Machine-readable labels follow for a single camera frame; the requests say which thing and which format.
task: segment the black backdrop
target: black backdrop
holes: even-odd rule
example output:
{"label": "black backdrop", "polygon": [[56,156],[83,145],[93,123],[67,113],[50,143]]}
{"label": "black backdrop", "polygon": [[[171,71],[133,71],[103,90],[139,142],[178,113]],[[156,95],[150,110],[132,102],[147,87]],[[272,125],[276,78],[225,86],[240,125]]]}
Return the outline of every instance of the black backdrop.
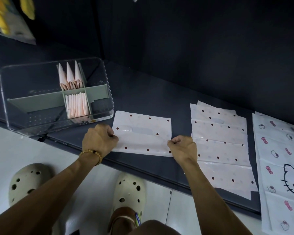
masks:
{"label": "black backdrop", "polygon": [[37,19],[29,25],[38,43],[48,34],[69,47],[294,123],[294,0],[34,2]]}

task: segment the floor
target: floor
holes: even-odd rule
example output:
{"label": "floor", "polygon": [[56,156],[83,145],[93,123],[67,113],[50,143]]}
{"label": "floor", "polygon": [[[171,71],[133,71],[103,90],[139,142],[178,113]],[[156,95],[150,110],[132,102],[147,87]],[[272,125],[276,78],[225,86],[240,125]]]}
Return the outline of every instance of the floor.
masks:
{"label": "floor", "polygon": [[[0,213],[8,209],[8,186],[12,176],[31,163],[49,165],[59,173],[77,158],[50,145],[0,128]],[[106,234],[114,186],[121,172],[98,165],[87,175],[60,217],[63,234]],[[156,219],[181,234],[201,234],[193,198],[146,181],[146,206],[142,221]],[[261,221],[236,213],[250,231],[261,232]]]}

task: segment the yellow bracelet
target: yellow bracelet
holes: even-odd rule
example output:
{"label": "yellow bracelet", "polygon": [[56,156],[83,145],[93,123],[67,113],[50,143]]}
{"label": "yellow bracelet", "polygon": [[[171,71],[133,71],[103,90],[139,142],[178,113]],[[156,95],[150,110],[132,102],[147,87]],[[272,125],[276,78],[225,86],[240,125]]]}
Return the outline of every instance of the yellow bracelet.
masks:
{"label": "yellow bracelet", "polygon": [[91,149],[88,149],[88,150],[83,150],[81,153],[80,153],[80,156],[83,155],[84,153],[94,153],[96,154],[98,157],[99,157],[99,162],[95,165],[97,166],[98,164],[100,164],[102,162],[102,156],[100,155],[99,152],[95,151],[95,150],[91,150]]}

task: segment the clear plastic container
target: clear plastic container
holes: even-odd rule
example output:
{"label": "clear plastic container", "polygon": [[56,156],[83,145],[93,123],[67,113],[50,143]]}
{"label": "clear plastic container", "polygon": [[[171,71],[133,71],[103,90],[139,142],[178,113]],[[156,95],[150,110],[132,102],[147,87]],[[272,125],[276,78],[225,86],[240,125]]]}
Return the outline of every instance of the clear plastic container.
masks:
{"label": "clear plastic container", "polygon": [[[82,89],[62,91],[57,64],[74,72],[75,61],[86,79]],[[10,65],[0,69],[0,86],[7,126],[25,136],[112,118],[114,103],[102,59],[92,57],[45,63]],[[86,92],[90,115],[68,119],[65,95]]]}

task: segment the hello kitty bag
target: hello kitty bag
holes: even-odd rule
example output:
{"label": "hello kitty bag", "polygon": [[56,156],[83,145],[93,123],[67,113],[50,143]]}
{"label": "hello kitty bag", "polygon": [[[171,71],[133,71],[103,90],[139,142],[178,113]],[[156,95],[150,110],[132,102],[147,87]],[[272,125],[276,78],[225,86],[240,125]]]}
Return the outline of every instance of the hello kitty bag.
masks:
{"label": "hello kitty bag", "polygon": [[253,114],[262,230],[294,234],[294,125]]}

